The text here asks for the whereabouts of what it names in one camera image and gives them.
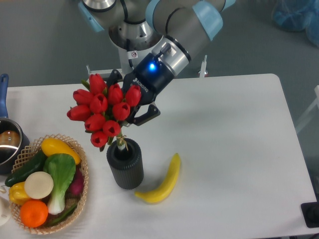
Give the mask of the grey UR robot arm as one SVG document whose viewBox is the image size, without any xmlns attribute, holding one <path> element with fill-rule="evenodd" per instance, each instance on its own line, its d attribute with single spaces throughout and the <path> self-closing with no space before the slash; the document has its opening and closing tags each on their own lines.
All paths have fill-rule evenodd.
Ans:
<svg viewBox="0 0 319 239">
<path fill-rule="evenodd" d="M 110 85 L 137 85 L 142 97 L 122 125 L 142 125 L 160 114 L 157 95 L 218 34 L 231 0 L 82 0 L 78 6 L 95 31 L 117 47 L 121 73 L 101 71 Z"/>
</svg>

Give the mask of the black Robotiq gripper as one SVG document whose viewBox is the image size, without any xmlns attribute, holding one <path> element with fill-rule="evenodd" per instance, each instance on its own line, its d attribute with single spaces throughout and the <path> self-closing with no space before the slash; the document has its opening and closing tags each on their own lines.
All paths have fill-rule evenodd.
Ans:
<svg viewBox="0 0 319 239">
<path fill-rule="evenodd" d="M 110 75 L 104 78 L 107 87 L 123 82 L 123 91 L 125 93 L 126 102 L 131 108 L 131 113 L 123 126 L 130 125 L 141 126 L 160 115 L 160 110 L 156 106 L 155 101 L 157 95 L 172 81 L 173 73 L 169 68 L 155 55 L 149 53 L 134 70 L 124 77 L 119 70 L 112 70 Z M 136 114 L 140 110 L 140 105 L 148 105 L 148 110 L 143 115 L 137 117 Z"/>
</svg>

